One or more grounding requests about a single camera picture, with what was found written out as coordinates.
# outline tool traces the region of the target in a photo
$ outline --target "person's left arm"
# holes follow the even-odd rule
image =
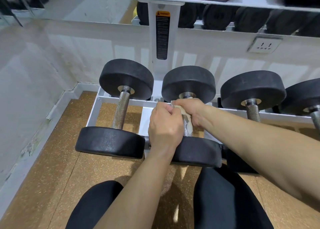
[[[149,229],[158,207],[170,162],[183,136],[179,108],[159,102],[150,117],[149,156],[123,188],[94,229]]]

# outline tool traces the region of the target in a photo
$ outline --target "warning label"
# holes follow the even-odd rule
[[[166,60],[168,56],[168,41],[170,27],[170,12],[157,11],[155,14],[157,59]]]

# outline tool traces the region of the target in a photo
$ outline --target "leg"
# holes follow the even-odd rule
[[[202,168],[193,205],[195,229],[273,229],[250,187],[226,165]]]
[[[66,229],[93,229],[122,189],[116,181],[101,182],[91,187],[72,211]]]

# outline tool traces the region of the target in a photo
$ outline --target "hand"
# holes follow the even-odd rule
[[[178,99],[173,101],[173,104],[182,106],[184,110],[186,110],[186,112],[192,116],[192,124],[194,126],[201,126],[199,118],[206,105],[200,99]]]
[[[184,133],[181,110],[158,102],[149,124],[151,150],[149,156],[166,157],[171,161]]]

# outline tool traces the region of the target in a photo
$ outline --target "dumbbell rack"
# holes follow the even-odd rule
[[[131,99],[129,101],[129,105],[137,105],[137,106],[143,107],[138,134],[141,136],[144,136],[146,140],[148,140],[148,128],[149,128],[149,119],[150,119],[151,111],[156,106],[158,101],[163,100],[161,96],[162,80],[164,75],[168,71],[170,71],[172,68],[175,35],[178,29],[180,7],[184,5],[185,2],[320,12],[320,8],[286,7],[282,5],[280,0],[230,0],[228,2],[212,1],[212,0],[139,0],[139,1],[148,3],[150,49],[151,49],[150,52],[151,52],[151,60],[152,60],[152,70],[154,75],[154,89],[153,89],[152,97],[149,101]],[[169,38],[167,42],[166,59],[157,58],[156,13],[158,11],[170,12]],[[119,100],[118,98],[111,97],[102,88],[99,88],[98,94],[95,98],[95,101],[90,113],[90,117],[88,119],[86,126],[95,126],[102,103],[118,103],[118,100]],[[214,99],[212,102],[208,104],[217,106],[216,102],[217,100]],[[247,117],[246,111],[243,111],[243,110],[234,110],[234,109],[225,109],[225,108],[222,108],[222,109],[244,118]],[[312,119],[309,116],[275,114],[271,112],[266,112],[265,110],[260,111],[260,117],[261,119],[266,119],[266,120],[312,124]],[[214,139],[214,137],[212,137],[207,132],[205,132],[205,138]]]

